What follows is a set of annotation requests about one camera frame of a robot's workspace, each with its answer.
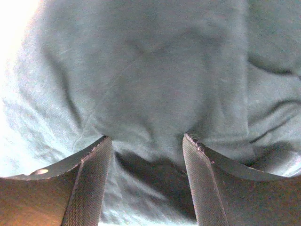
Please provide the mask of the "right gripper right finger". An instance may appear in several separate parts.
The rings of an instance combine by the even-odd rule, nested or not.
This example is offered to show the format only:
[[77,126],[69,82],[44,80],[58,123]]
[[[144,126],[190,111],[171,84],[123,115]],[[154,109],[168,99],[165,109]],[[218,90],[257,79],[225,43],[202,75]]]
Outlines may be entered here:
[[182,139],[200,226],[298,226],[301,178],[286,178],[234,161],[191,133]]

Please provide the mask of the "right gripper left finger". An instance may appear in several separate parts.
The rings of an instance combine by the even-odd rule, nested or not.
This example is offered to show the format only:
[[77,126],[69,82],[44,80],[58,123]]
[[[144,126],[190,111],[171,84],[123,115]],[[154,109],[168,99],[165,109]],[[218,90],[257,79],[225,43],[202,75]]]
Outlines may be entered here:
[[96,226],[111,161],[111,139],[30,175],[0,179],[2,226]]

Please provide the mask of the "black t shirt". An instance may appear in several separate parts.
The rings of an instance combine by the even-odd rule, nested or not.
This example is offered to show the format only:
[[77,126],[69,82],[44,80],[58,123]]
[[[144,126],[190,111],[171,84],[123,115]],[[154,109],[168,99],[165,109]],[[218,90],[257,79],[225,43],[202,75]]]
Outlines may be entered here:
[[3,177],[112,138],[102,225],[196,225],[188,131],[301,173],[298,0],[45,0],[0,86]]

